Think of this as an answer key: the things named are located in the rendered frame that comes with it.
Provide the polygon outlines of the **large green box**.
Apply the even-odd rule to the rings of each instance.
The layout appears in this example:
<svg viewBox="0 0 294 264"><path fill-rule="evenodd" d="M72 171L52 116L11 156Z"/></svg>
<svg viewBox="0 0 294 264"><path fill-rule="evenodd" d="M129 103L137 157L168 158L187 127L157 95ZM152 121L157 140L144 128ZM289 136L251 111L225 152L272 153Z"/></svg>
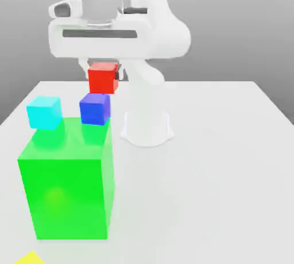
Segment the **large green box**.
<svg viewBox="0 0 294 264"><path fill-rule="evenodd" d="M105 240L115 180L111 122L82 124L67 117L38 129L18 165L39 240Z"/></svg>

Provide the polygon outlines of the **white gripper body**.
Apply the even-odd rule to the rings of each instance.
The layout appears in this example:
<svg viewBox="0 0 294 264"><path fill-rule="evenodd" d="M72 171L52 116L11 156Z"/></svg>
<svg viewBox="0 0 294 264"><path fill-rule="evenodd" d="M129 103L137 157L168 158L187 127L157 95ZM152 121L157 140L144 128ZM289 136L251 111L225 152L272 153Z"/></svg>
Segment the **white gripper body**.
<svg viewBox="0 0 294 264"><path fill-rule="evenodd" d="M48 27L57 58L147 58L152 29L143 15L120 15L109 25L88 26L80 18L57 18Z"/></svg>

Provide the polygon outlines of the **small blue cube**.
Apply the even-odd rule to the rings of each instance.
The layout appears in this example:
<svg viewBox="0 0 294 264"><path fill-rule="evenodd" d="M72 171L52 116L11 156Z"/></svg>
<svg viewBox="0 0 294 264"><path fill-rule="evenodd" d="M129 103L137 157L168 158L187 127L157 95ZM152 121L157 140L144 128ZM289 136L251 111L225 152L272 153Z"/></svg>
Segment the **small blue cube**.
<svg viewBox="0 0 294 264"><path fill-rule="evenodd" d="M108 94L88 93L80 102L80 117L83 124L104 126L111 116Z"/></svg>

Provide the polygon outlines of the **small red cube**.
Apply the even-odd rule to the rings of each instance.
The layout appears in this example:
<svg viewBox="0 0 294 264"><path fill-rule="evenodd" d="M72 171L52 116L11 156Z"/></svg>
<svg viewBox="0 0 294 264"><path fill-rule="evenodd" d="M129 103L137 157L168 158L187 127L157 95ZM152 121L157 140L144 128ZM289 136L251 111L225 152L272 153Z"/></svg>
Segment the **small red cube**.
<svg viewBox="0 0 294 264"><path fill-rule="evenodd" d="M90 93L114 94L118 88L118 68L116 62L94 62L88 69Z"/></svg>

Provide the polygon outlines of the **small cyan cube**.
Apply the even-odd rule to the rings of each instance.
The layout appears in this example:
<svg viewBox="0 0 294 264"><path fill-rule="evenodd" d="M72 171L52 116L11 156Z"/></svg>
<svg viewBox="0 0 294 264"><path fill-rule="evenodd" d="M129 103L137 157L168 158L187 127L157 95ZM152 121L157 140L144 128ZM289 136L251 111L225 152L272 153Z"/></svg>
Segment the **small cyan cube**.
<svg viewBox="0 0 294 264"><path fill-rule="evenodd" d="M59 97L38 96L26 106L29 125L32 129L55 129L62 121Z"/></svg>

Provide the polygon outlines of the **small yellow cube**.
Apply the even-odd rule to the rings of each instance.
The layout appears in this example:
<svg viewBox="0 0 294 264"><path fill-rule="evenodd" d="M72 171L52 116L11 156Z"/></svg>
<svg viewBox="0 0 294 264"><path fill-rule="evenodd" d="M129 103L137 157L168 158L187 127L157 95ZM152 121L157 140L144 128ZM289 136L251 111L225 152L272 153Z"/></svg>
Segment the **small yellow cube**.
<svg viewBox="0 0 294 264"><path fill-rule="evenodd" d="M34 252L31 251L19 260L15 261L14 264L45 264L44 261Z"/></svg>

